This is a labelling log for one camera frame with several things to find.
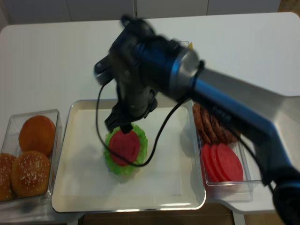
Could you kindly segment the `blue silver right robot arm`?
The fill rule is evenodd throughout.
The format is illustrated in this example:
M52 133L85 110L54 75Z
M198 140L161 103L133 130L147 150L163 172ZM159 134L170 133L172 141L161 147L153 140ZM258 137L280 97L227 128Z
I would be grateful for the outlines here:
M182 103L192 99L232 132L256 145L264 185L275 182L273 203L288 225L300 222L300 100L284 97L204 67L193 50L156 37L119 36L109 51L118 83L118 104L108 130L131 129L151 110L142 108L152 87Z

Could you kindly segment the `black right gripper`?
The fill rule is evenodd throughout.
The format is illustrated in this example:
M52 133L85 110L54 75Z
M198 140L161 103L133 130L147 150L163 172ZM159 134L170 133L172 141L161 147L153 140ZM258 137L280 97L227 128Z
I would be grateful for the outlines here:
M113 45L109 55L117 71L118 102L105 119L105 126L109 132L120 127L128 134L131 122L147 117L157 107L156 94L162 88L162 46Z

